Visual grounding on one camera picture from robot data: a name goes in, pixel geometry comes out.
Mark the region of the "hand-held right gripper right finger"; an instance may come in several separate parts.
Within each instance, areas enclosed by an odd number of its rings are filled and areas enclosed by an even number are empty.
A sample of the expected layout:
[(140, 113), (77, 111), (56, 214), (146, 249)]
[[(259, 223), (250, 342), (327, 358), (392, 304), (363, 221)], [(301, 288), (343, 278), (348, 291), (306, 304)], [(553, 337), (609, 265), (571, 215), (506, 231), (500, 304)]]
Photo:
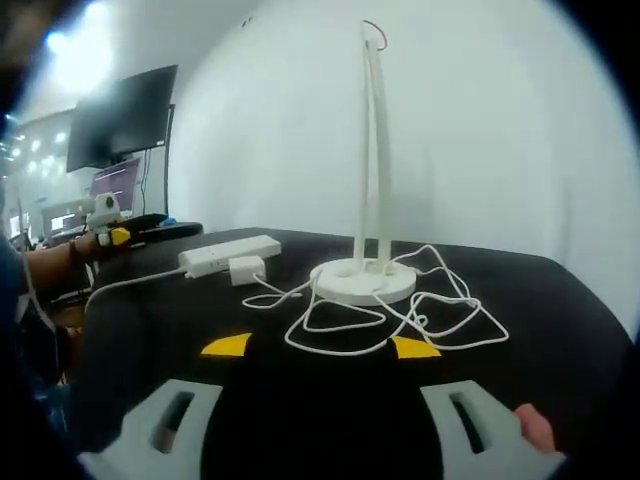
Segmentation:
[(397, 335), (391, 418), (396, 479), (550, 479), (566, 456), (543, 453), (521, 433), (521, 385), (512, 368), (472, 351), (447, 352)]

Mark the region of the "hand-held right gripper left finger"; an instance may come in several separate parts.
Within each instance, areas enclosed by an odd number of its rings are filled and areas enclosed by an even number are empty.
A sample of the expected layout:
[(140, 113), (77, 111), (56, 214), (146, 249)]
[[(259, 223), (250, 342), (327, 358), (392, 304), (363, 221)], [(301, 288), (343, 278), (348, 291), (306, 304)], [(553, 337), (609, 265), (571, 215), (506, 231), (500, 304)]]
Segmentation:
[(237, 416), (235, 391), (170, 379), (122, 421), (119, 436), (79, 460), (93, 479), (213, 479), (214, 445)]

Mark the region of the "person's right hand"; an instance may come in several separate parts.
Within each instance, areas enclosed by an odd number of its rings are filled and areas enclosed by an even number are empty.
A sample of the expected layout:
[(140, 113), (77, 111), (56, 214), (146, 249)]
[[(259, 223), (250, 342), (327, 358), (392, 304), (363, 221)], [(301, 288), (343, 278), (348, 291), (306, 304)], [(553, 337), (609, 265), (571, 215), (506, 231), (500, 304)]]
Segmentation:
[(556, 451), (551, 424), (532, 404), (520, 405), (514, 415), (520, 422), (522, 436), (537, 450), (543, 453)]

